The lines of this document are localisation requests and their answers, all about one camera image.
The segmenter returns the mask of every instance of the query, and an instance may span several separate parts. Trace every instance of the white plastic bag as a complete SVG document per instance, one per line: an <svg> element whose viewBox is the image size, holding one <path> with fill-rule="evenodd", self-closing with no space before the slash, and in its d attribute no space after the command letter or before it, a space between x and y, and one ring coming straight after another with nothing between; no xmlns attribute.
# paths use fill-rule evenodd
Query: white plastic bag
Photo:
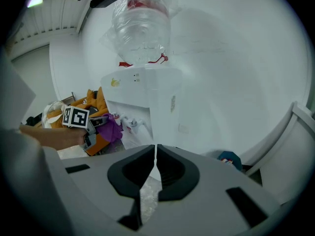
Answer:
<svg viewBox="0 0 315 236"><path fill-rule="evenodd" d="M66 104L64 104L62 101L55 101L49 105L47 105L44 109L44 112L42 114L42 125L44 128L52 128L51 127L51 123L58 121L59 118L63 117L63 113L65 108L67 107ZM50 112L57 110L57 109L61 109L61 115L54 117L54 118L47 118L47 114L49 114Z"/></svg>
<svg viewBox="0 0 315 236"><path fill-rule="evenodd" d="M100 40L107 40L129 64L146 64L167 56L170 46L170 8L175 0L118 0L112 27Z"/></svg>

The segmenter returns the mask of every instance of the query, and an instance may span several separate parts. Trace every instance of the gray plastic surface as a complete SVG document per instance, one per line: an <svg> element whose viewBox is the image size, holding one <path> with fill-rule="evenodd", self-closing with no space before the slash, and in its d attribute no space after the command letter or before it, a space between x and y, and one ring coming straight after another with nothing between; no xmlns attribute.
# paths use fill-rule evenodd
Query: gray plastic surface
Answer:
<svg viewBox="0 0 315 236"><path fill-rule="evenodd" d="M41 148L35 139L13 131L0 135L0 162L6 181L22 205L48 231L65 236L136 234L87 199L54 149Z"/></svg>
<svg viewBox="0 0 315 236"><path fill-rule="evenodd" d="M88 127L86 128L86 131L88 132L89 135L94 134L96 132L90 119L88 121Z"/></svg>
<svg viewBox="0 0 315 236"><path fill-rule="evenodd" d="M129 214L133 200L116 193L107 169L141 149L110 155L67 159L28 136L1 133L1 167L8 184L26 209L57 235L236 235L250 229L226 189L241 187L267 214L278 203L258 184L230 165L188 151L167 147L198 166L200 180L182 200L159 202L149 221L134 232L116 220ZM90 168L68 174L66 167Z"/></svg>
<svg viewBox="0 0 315 236"><path fill-rule="evenodd" d="M86 135L86 136L88 136L91 145L88 146L86 142L83 145L80 145L81 148L84 149L84 150L88 150L89 148L93 147L96 144L96 134L95 133L91 134L91 135L89 134L89 135Z"/></svg>
<svg viewBox="0 0 315 236"><path fill-rule="evenodd" d="M197 165L200 180L181 201L159 202L155 213L139 232L151 236L221 236L249 230L246 220L225 192L233 187L241 187L267 215L279 209L268 192L234 167L182 149L165 147Z"/></svg>

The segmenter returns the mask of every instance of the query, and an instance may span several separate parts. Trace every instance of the ceiling light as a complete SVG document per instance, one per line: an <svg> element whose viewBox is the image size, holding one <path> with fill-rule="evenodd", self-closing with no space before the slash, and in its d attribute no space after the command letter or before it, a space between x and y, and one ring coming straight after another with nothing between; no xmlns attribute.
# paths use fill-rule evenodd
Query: ceiling light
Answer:
<svg viewBox="0 0 315 236"><path fill-rule="evenodd" d="M30 8L30 7L32 7L32 6L41 4L42 2L43 2L43 0L30 0L30 1L28 2L27 7Z"/></svg>

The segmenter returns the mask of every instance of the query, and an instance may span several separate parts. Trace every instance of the white wall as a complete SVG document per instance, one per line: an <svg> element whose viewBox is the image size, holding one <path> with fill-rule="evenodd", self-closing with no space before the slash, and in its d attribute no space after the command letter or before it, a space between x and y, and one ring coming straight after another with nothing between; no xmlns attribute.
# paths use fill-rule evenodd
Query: white wall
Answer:
<svg viewBox="0 0 315 236"><path fill-rule="evenodd" d="M88 89L92 89L77 34L56 38L50 42L50 67L59 100L71 96L71 92L78 100L87 95Z"/></svg>
<svg viewBox="0 0 315 236"><path fill-rule="evenodd" d="M117 71L122 61L111 48L104 47L100 39L111 27L113 5L107 8L93 9L86 21L81 35L83 56L91 76L92 89L100 87L100 79Z"/></svg>
<svg viewBox="0 0 315 236"><path fill-rule="evenodd" d="M21 56L12 63L21 78L36 94L22 120L22 123L26 123L28 117L39 115L46 105L57 100L50 73L49 47Z"/></svg>
<svg viewBox="0 0 315 236"><path fill-rule="evenodd" d="M178 147L242 157L265 138L295 100L306 104L312 61L302 25L282 0L178 0L169 63L183 72ZM117 71L99 39L113 6L93 9L81 40L93 86ZM251 156L243 156L244 163Z"/></svg>

